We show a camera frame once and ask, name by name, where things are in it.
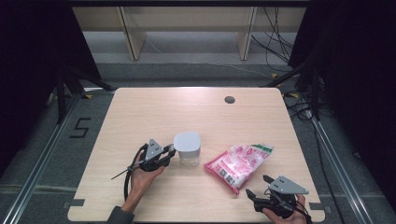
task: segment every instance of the hand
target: hand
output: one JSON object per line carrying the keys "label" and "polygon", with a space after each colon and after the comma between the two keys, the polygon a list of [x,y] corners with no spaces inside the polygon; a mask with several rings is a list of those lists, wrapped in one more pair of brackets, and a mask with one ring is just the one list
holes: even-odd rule
{"label": "hand", "polygon": [[[301,206],[301,204],[305,206],[304,195],[297,194],[297,201],[299,202],[297,203],[297,208],[304,211],[304,208]],[[268,216],[268,218],[271,219],[271,221],[273,221],[275,224],[306,224],[305,216],[297,211],[294,211],[290,217],[285,219],[277,216],[273,211],[266,208],[262,209],[262,212],[266,216]]]}
{"label": "hand", "polygon": [[133,213],[155,177],[162,174],[164,169],[163,166],[151,172],[143,171],[140,168],[134,169],[131,175],[131,191],[121,210]]}

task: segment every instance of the gray floor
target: gray floor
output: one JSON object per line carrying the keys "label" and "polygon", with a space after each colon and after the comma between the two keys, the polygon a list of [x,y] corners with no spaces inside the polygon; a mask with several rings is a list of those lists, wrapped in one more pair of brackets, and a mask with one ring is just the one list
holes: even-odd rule
{"label": "gray floor", "polygon": [[[272,74],[281,76],[289,70],[284,62],[269,54],[266,65],[265,50],[251,43],[247,61],[240,61],[232,33],[149,33],[139,61],[129,60],[124,36],[120,33],[86,33],[92,55],[97,62],[103,81],[115,87],[152,86],[240,86],[258,87],[270,81]],[[255,36],[265,43],[264,34]],[[292,42],[295,34],[284,34]],[[297,77],[282,83],[283,92],[293,91]],[[83,82],[85,87],[93,86]],[[51,154],[42,176],[19,223],[70,223],[67,208],[77,190],[85,165],[99,133],[112,94],[95,94],[90,99],[80,99],[73,110],[65,130]],[[287,97],[288,105],[298,99]],[[321,110],[330,115],[331,111]],[[373,223],[396,223],[396,216],[386,198],[371,178],[364,164],[352,155],[354,150],[347,135],[333,117],[321,117],[335,151],[344,165],[351,182],[364,201]],[[80,118],[81,125],[88,127],[84,138],[70,138],[82,134],[75,130]],[[57,120],[56,101],[46,109],[35,127],[26,148],[21,150],[0,180],[0,214],[3,216],[14,202],[21,186],[31,173],[40,153],[46,146]],[[311,124],[306,120],[292,119],[319,197],[328,209],[323,223],[341,223],[329,186],[320,167],[318,146]],[[359,223],[339,181],[323,155],[326,175],[345,223]]]}

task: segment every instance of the pink snack bag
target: pink snack bag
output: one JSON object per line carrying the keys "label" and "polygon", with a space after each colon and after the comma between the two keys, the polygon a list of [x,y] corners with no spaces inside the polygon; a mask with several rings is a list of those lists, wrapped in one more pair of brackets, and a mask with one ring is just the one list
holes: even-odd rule
{"label": "pink snack bag", "polygon": [[213,161],[206,163],[205,168],[223,180],[235,194],[239,194],[239,188],[271,155],[273,149],[274,147],[265,144],[233,146]]}

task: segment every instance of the sleeve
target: sleeve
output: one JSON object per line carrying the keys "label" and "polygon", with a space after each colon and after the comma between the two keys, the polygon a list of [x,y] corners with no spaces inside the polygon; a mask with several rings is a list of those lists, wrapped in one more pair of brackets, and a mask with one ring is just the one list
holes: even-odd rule
{"label": "sleeve", "polygon": [[134,214],[124,212],[120,207],[115,206],[107,220],[107,224],[131,224],[134,220]]}

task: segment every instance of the printed number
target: printed number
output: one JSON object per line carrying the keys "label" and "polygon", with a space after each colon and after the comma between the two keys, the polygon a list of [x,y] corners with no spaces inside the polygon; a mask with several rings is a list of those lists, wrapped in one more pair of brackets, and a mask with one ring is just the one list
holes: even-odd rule
{"label": "printed number", "polygon": [[87,134],[87,131],[89,130],[89,128],[78,127],[79,123],[82,120],[91,120],[91,119],[90,118],[81,118],[81,119],[78,119],[78,121],[77,121],[77,124],[75,126],[75,130],[84,130],[84,134],[83,135],[70,135],[70,138],[84,138],[85,137],[85,134]]}

